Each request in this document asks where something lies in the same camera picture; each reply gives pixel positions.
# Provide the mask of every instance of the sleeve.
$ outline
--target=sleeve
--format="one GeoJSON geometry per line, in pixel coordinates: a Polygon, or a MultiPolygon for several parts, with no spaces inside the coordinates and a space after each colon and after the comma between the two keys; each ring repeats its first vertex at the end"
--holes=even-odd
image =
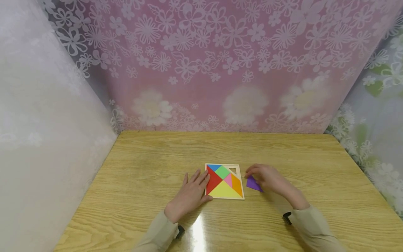
{"type": "Polygon", "coordinates": [[[315,252],[345,252],[345,248],[330,231],[322,213],[314,206],[292,210],[289,219],[305,243],[315,252]]]}
{"type": "Polygon", "coordinates": [[[178,223],[170,222],[162,210],[132,252],[165,252],[177,234],[178,223]]]}

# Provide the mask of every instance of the wooden frame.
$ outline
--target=wooden frame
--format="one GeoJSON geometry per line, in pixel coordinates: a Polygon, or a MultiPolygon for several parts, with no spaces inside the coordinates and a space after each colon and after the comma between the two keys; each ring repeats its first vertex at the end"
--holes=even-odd
{"type": "Polygon", "coordinates": [[[243,183],[242,183],[242,176],[241,176],[241,170],[239,168],[239,165],[235,165],[235,164],[213,164],[213,163],[206,163],[204,165],[204,170],[207,170],[207,165],[222,165],[225,168],[228,169],[228,171],[230,173],[232,173],[235,177],[237,177],[239,179],[239,181],[241,182],[241,189],[242,189],[242,198],[237,199],[237,198],[226,198],[226,197],[214,197],[215,199],[227,199],[227,200],[245,200],[245,193],[243,191],[243,183]],[[231,171],[230,168],[235,169],[235,171],[237,172],[236,174],[231,171]]]}

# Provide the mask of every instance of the floral wallpaper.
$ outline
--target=floral wallpaper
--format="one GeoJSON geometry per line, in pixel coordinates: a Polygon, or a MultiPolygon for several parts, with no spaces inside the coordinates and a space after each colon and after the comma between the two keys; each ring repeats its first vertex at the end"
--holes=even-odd
{"type": "Polygon", "coordinates": [[[403,219],[403,14],[327,128],[403,219]]]}
{"type": "Polygon", "coordinates": [[[116,135],[36,2],[0,23],[0,251],[52,251],[116,135]]]}
{"type": "Polygon", "coordinates": [[[322,133],[403,3],[39,0],[111,126],[322,133]]]}

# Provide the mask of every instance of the wood grain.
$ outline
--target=wood grain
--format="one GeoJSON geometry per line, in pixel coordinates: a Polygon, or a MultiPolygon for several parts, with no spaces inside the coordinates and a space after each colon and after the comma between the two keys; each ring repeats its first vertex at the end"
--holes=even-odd
{"type": "MultiPolygon", "coordinates": [[[[120,134],[55,251],[130,251],[185,172],[256,162],[300,188],[348,251],[402,251],[403,222],[330,135],[137,131],[120,134]]],[[[245,200],[215,199],[181,220],[168,251],[304,251],[281,199],[243,186],[245,200]]]]}

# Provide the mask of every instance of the blue triangle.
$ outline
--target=blue triangle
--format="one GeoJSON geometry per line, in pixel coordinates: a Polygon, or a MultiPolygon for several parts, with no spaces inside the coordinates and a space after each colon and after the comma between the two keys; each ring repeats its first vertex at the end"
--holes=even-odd
{"type": "Polygon", "coordinates": [[[210,169],[212,169],[213,171],[216,171],[218,168],[221,167],[221,165],[209,165],[207,164],[208,167],[210,167],[210,169]]]}

